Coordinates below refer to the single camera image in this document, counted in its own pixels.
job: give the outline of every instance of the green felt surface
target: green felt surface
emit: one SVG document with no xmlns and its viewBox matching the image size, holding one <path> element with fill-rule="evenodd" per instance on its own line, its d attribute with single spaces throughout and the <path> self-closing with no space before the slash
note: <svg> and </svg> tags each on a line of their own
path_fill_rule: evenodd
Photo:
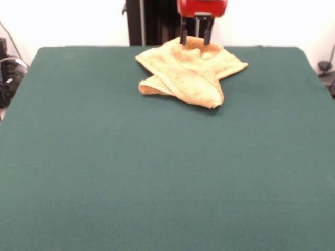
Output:
<svg viewBox="0 0 335 251">
<path fill-rule="evenodd" d="M 0 250 L 335 250 L 335 102 L 297 48 L 216 110 L 143 97 L 145 48 L 39 50 L 0 126 Z"/>
</svg>

